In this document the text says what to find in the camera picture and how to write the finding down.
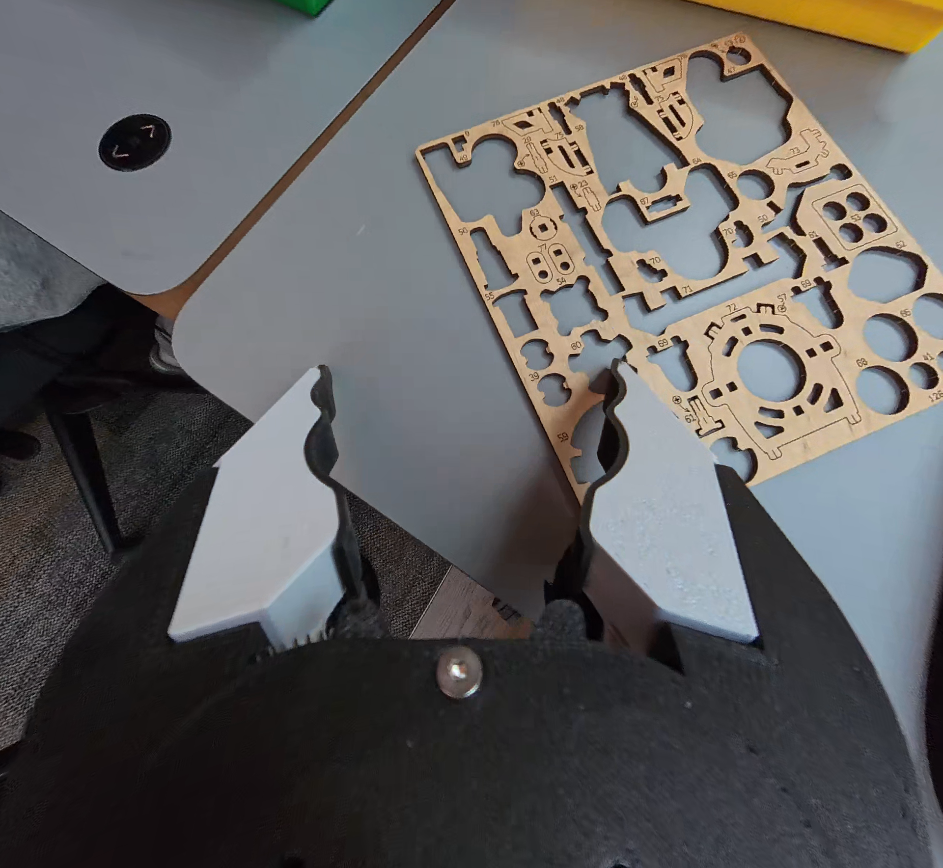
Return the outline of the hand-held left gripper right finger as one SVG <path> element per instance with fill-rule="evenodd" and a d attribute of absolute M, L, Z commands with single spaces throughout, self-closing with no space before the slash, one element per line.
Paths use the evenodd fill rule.
<path fill-rule="evenodd" d="M 668 625 L 760 636 L 714 456 L 624 360 L 610 369 L 575 537 L 549 602 L 578 606 L 589 638 L 649 652 Z"/>

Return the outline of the black furniture leg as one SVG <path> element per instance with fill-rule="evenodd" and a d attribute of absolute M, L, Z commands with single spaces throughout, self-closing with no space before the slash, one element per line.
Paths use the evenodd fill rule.
<path fill-rule="evenodd" d="M 51 401 L 44 409 L 99 542 L 116 563 L 126 543 L 88 413 L 68 412 Z"/>

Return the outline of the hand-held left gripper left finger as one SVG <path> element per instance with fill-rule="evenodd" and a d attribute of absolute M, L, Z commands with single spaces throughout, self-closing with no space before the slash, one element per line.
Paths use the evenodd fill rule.
<path fill-rule="evenodd" d="M 368 594 L 338 451 L 333 379 L 308 370 L 215 465 L 169 637 L 257 624 L 286 650 L 321 637 Z"/>

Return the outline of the black round desk button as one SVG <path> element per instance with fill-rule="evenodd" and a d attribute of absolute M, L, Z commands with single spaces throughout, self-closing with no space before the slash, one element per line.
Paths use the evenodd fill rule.
<path fill-rule="evenodd" d="M 109 169 L 134 172 L 157 163 L 170 145 L 171 127 L 166 120 L 136 113 L 115 121 L 103 133 L 98 156 Z"/>

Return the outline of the wooden puzzle parts sheet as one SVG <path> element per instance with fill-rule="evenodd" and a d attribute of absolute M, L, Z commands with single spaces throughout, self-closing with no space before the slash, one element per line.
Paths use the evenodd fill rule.
<path fill-rule="evenodd" d="M 691 65 L 759 79 L 779 145 L 710 154 Z M 416 152 L 582 501 L 591 345 L 760 484 L 941 405 L 941 271 L 744 34 L 564 92 Z"/>

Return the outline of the grey desk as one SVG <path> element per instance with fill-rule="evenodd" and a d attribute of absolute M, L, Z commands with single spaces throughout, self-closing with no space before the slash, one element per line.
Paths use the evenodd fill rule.
<path fill-rule="evenodd" d="M 2 0 L 2 211 L 136 294 L 181 285 L 442 0 Z M 151 167 L 98 156 L 171 127 Z"/>
<path fill-rule="evenodd" d="M 535 617 L 575 497 L 415 151 L 739 30 L 941 265 L 941 43 L 906 58 L 679 0 L 457 0 L 186 304 L 178 358 L 253 420 L 329 366 L 336 477 Z"/>

